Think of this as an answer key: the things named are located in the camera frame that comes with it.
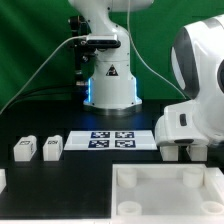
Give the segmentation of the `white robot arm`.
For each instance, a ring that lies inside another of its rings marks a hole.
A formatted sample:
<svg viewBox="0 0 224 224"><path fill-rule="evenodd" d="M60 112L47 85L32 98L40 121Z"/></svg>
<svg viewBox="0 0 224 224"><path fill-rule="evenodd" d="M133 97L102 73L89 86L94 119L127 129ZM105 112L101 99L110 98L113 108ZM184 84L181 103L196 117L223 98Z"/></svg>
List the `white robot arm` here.
<svg viewBox="0 0 224 224"><path fill-rule="evenodd" d="M103 111L141 105L130 71L130 32L109 18L111 12L137 11L154 0L68 0L84 17L90 34L81 45L96 54L84 104ZM155 127L156 144L219 145L224 142L224 14L186 25L171 48L171 63L189 97L167 106Z"/></svg>

